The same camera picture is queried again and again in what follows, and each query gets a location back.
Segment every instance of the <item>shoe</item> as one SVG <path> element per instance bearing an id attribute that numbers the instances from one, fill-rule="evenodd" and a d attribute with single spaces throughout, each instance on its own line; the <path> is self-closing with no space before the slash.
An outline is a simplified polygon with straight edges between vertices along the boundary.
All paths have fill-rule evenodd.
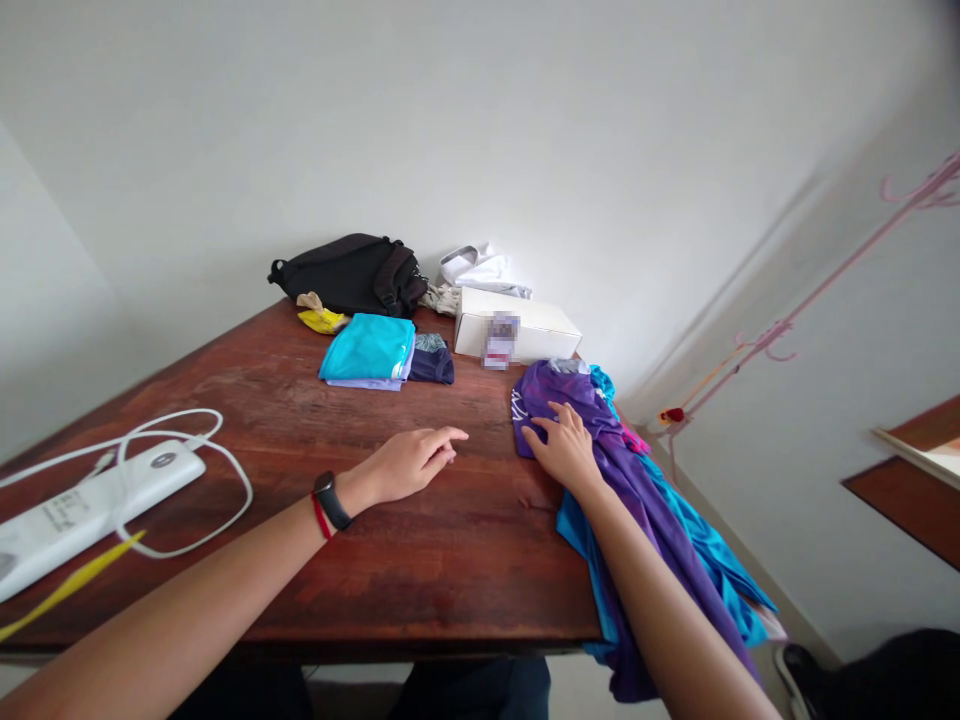
<path id="1" fill-rule="evenodd" d="M 773 662 L 790 693 L 794 720 L 824 720 L 827 673 L 806 648 L 788 643 L 773 651 Z"/>

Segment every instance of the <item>black backpack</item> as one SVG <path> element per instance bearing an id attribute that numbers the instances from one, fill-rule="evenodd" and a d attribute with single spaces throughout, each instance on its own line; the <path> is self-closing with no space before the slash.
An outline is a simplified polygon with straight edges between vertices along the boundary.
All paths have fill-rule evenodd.
<path id="1" fill-rule="evenodd" d="M 413 250 L 399 240 L 354 233 L 274 260 L 267 280 L 293 300 L 311 290 L 334 312 L 411 318 L 427 291 Z"/>

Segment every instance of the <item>pink clothes rack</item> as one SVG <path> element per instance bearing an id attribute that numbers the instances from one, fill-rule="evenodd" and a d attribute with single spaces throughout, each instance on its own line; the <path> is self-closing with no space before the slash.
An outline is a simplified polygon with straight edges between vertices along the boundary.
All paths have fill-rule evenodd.
<path id="1" fill-rule="evenodd" d="M 744 343 L 743 334 L 737 333 L 737 336 L 734 339 L 737 347 L 750 347 L 750 352 L 748 352 L 743 359 L 733 367 L 733 369 L 729 370 L 725 375 L 723 375 L 713 385 L 713 387 L 711 387 L 690 407 L 689 410 L 685 411 L 683 420 L 674 423 L 673 425 L 669 425 L 665 430 L 657 433 L 654 436 L 659 438 L 666 435 L 669 438 L 671 476 L 674 480 L 676 480 L 676 462 L 674 460 L 673 440 L 683 431 L 685 427 L 690 424 L 695 413 L 704 405 L 706 405 L 710 401 L 710 398 L 716 395 L 720 388 L 722 388 L 730 378 L 740 372 L 743 367 L 750 362 L 750 360 L 760 353 L 763 353 L 769 359 L 776 362 L 789 362 L 795 358 L 797 355 L 796 353 L 786 357 L 777 356 L 773 354 L 771 347 L 777 342 L 777 340 L 793 329 L 794 320 L 796 320 L 804 310 L 806 310 L 818 297 L 820 297 L 820 295 L 826 291 L 827 288 L 833 285 L 841 275 L 849 270 L 851 265 L 863 257 L 863 255 L 870 248 L 889 235 L 897 226 L 906 220 L 909 215 L 919 210 L 930 210 L 937 207 L 956 207 L 957 205 L 960 205 L 960 200 L 954 199 L 956 197 L 956 191 L 948 191 L 943 189 L 946 185 L 957 180 L 960 180 L 960 152 L 948 157 L 936 172 L 928 175 L 927 179 L 919 187 L 912 192 L 907 193 L 906 195 L 894 195 L 890 189 L 890 178 L 884 178 L 880 183 L 880 198 L 884 202 L 889 203 L 903 202 L 903 207 L 897 210 L 893 216 L 887 220 L 887 222 L 881 225 L 880 228 L 873 233 L 873 235 L 867 238 L 867 240 L 859 248 L 857 248 L 857 250 L 846 259 L 846 261 L 844 261 L 836 270 L 834 270 L 826 280 L 821 282 L 813 292 L 800 301 L 800 303 L 793 308 L 793 310 L 787 313 L 786 317 L 784 317 L 782 320 L 777 320 L 774 322 L 773 325 L 771 325 L 768 330 L 761 333 L 754 342 Z"/>

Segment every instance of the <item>red bracelet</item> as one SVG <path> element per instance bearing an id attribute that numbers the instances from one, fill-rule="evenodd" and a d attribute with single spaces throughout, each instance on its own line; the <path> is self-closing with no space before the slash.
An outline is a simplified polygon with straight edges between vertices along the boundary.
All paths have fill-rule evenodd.
<path id="1" fill-rule="evenodd" d="M 320 505 L 320 501 L 317 500 L 316 493 L 310 493 L 310 497 L 313 498 L 313 511 L 317 514 L 317 522 L 320 523 L 323 536 L 327 540 L 330 540 L 333 537 L 333 533 L 330 532 L 330 526 L 327 525 L 327 517 L 323 514 L 323 506 Z"/>

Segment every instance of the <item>floor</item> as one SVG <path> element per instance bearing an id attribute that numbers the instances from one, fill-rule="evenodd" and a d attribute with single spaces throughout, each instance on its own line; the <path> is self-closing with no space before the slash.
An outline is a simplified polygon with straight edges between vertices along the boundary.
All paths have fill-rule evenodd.
<path id="1" fill-rule="evenodd" d="M 767 694 L 780 714 L 787 713 L 787 695 L 771 661 L 772 646 L 765 645 L 753 651 Z M 610 696 L 607 684 L 610 671 L 600 667 L 585 655 L 567 655 L 548 659 L 552 687 L 550 716 L 558 720 L 585 718 L 591 720 L 665 720 L 669 714 L 660 701 L 642 705 L 619 705 Z M 311 685 L 327 683 L 402 683 L 410 672 L 410 665 L 334 665 L 305 668 Z M 0 696 L 28 678 L 34 670 L 12 665 L 0 665 Z"/>

